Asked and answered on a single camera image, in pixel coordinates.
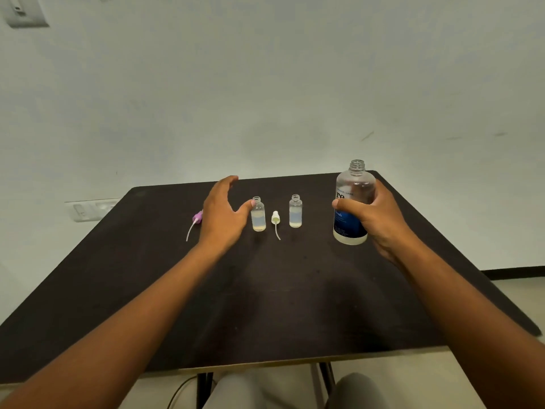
small plastic bottle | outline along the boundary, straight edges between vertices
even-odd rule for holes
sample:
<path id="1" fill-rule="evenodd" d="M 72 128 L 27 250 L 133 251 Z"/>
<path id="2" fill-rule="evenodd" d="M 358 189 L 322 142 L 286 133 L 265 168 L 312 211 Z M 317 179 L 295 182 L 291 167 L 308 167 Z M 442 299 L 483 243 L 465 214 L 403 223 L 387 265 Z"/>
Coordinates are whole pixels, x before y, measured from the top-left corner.
<path id="1" fill-rule="evenodd" d="M 303 224 L 303 201 L 296 193 L 290 200 L 290 227 L 299 228 Z"/>
<path id="2" fill-rule="evenodd" d="M 258 196 L 253 197 L 255 205 L 252 208 L 252 227 L 254 231 L 263 231 L 267 227 L 265 220 L 265 206 Z"/>
<path id="3" fill-rule="evenodd" d="M 348 171 L 341 172 L 337 177 L 336 198 L 355 199 L 370 204 L 374 200 L 375 182 L 375 177 L 365 170 L 365 163 L 354 159 Z M 358 245 L 367 239 L 367 231 L 354 215 L 335 210 L 333 236 L 343 244 Z"/>

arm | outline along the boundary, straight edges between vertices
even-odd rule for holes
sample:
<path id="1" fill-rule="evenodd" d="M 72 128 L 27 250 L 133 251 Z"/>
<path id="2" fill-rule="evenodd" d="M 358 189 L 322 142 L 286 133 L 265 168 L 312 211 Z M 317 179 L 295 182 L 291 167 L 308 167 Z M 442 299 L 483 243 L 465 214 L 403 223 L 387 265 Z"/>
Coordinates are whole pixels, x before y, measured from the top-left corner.
<path id="1" fill-rule="evenodd" d="M 426 247 L 382 183 L 371 205 L 336 199 L 333 206 L 357 216 L 400 268 L 489 409 L 545 407 L 545 345 Z"/>
<path id="2" fill-rule="evenodd" d="M 115 408 L 145 370 L 191 291 L 238 240 L 252 201 L 234 212 L 219 181 L 204 203 L 199 243 L 125 307 L 32 376 L 1 409 Z"/>

bottle label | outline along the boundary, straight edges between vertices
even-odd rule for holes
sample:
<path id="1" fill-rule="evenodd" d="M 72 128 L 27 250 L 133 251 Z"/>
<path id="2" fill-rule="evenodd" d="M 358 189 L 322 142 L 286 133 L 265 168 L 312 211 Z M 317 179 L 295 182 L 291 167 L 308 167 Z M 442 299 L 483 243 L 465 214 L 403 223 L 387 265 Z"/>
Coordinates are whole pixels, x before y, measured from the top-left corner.
<path id="1" fill-rule="evenodd" d="M 337 198 L 352 199 L 350 186 L 341 186 L 337 188 Z M 367 235 L 367 231 L 360 220 L 352 214 L 335 210 L 335 220 L 333 229 L 339 235 L 348 238 L 360 238 Z"/>

wall stain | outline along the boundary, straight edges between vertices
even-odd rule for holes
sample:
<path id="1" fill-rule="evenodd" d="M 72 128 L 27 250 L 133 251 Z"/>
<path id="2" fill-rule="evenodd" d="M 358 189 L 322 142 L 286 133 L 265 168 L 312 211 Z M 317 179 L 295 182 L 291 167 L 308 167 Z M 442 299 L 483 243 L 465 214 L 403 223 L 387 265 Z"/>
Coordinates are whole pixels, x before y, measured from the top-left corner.
<path id="1" fill-rule="evenodd" d="M 374 135 L 374 130 L 371 133 L 369 133 L 366 137 L 364 137 L 362 140 L 360 140 L 360 142 L 363 142 L 365 139 L 369 139 L 373 135 Z"/>

right hand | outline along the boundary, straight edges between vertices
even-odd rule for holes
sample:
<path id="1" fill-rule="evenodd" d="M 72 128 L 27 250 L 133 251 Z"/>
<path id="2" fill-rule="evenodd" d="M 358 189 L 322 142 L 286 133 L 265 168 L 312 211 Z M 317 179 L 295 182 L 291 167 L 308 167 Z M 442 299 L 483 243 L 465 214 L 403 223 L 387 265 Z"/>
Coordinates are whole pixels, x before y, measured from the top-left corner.
<path id="1" fill-rule="evenodd" d="M 397 263 L 396 249 L 407 240 L 417 238 L 403 219 L 392 193 L 378 179 L 372 204 L 340 198 L 332 205 L 356 216 L 373 237 L 378 252 L 394 263 Z"/>

